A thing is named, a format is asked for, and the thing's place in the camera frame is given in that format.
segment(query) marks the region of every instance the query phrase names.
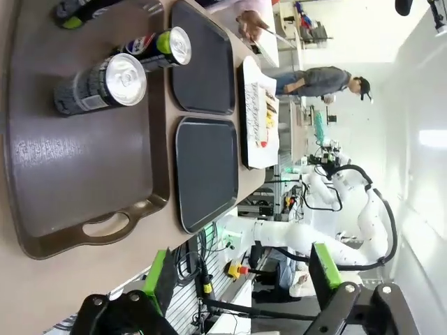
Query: workbench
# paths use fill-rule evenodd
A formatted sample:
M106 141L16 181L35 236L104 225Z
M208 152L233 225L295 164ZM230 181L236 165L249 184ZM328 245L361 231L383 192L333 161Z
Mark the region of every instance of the workbench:
M165 7L165 26L168 27L169 8L173 0L161 0ZM206 14L193 1L192 6ZM4 92L7 90L10 46L20 13L21 1L4 0L0 5L0 46L3 52L0 61L3 65L2 105L6 106ZM33 17L21 17L21 20L33 20ZM233 47L233 65L238 67L246 56L253 53L232 33L228 31ZM139 222L135 230L125 239L107 246L81 246L47 260L32 260L20 249L15 235L8 203L6 182L0 182L1 234L0 267L2 290L0 325L3 333L36 334L37 329L50 328L75 313L84 298L92 293L106 293L130 277L139 274L150 266L159 249L179 246L191 237L186 234L177 218L174 185L174 133L179 117L197 116L181 111L175 104L169 86L168 71L165 71L166 103L166 139L170 173L170 199L165 207ZM238 142L240 138L239 110L226 117L234 122ZM239 150L239 191L237 202L244 199L263 184L265 170L248 170L242 165ZM4 162L0 164L0 173L4 175Z

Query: black soda can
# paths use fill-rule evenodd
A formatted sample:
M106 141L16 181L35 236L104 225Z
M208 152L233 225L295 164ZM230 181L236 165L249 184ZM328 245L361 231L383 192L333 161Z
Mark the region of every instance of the black soda can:
M54 105L65 116L133 106L146 93L146 73L130 54L117 54L63 80L54 89Z
M191 41L185 30L174 27L132 40L117 52L131 54L146 72L159 68L186 65L191 60Z
M76 29L121 1L123 0L61 0L54 8L54 20L61 28Z

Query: gray shirt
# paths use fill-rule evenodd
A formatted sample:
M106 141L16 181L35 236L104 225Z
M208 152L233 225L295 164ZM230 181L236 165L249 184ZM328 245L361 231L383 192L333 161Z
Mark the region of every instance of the gray shirt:
M298 80L304 78L306 83L296 91L299 96L324 96L342 91L351 79L349 72L335 66L310 68L306 71L298 71L296 75Z

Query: green mesh object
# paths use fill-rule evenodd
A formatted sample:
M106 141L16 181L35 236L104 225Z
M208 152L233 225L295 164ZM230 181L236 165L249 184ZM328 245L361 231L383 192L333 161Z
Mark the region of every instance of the green mesh object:
M325 125L324 118L320 112L315 112L314 114L314 125L315 125L315 137L318 142L323 144L325 139Z

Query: screw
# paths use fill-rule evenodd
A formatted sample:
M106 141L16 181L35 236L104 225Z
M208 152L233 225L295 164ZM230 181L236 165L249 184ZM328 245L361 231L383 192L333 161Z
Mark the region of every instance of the screw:
M355 287L353 287L352 285L346 285L346 287L344 288L346 291L348 291L349 293L352 293L356 290Z
M96 306L100 306L100 305L103 304L103 301L102 301L101 299L99 299L99 298L94 298L94 299L93 299L93 303L94 303Z
M140 297L138 295L131 295L131 300L133 302L137 302L138 300L140 300Z

